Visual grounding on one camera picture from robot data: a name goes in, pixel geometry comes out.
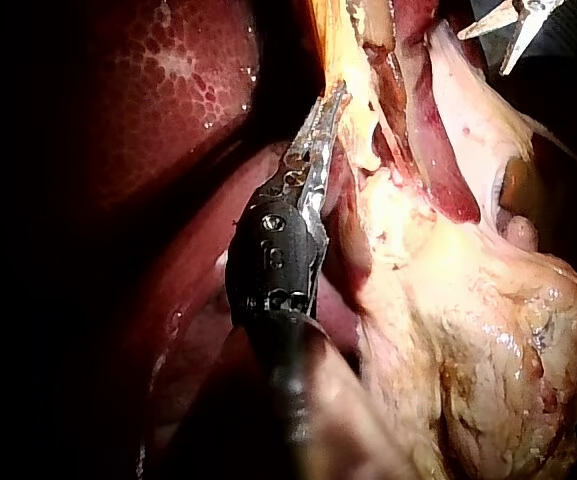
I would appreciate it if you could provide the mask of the left arm instrument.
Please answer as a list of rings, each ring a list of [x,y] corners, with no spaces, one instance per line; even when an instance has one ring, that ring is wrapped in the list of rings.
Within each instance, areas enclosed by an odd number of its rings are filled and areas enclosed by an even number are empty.
[[[228,248],[225,288],[235,325],[267,312],[310,315],[325,247],[304,209],[314,186],[308,153],[285,153],[254,190]]]

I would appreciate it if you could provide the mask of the left arm instrument jaw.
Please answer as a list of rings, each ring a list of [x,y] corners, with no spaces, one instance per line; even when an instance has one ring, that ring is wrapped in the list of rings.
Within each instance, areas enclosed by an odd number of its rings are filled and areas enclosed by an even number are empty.
[[[308,156],[307,177],[299,196],[299,211],[306,223],[321,222],[338,123],[348,99],[346,82],[338,81],[314,105],[314,118],[308,127],[305,150]]]
[[[330,140],[326,137],[329,124],[330,99],[318,97],[289,147],[289,160],[305,160],[307,155],[330,159]]]

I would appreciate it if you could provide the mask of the right arm instrument jaw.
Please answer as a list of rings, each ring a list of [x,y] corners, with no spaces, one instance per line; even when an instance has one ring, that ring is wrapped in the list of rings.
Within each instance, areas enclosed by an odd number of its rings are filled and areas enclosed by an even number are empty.
[[[519,1],[504,0],[481,19],[457,33],[459,40],[477,38],[514,24],[519,18]]]
[[[517,13],[517,20],[499,69],[501,76],[508,76],[512,72],[546,20],[563,4],[564,0],[519,0],[511,2]]]

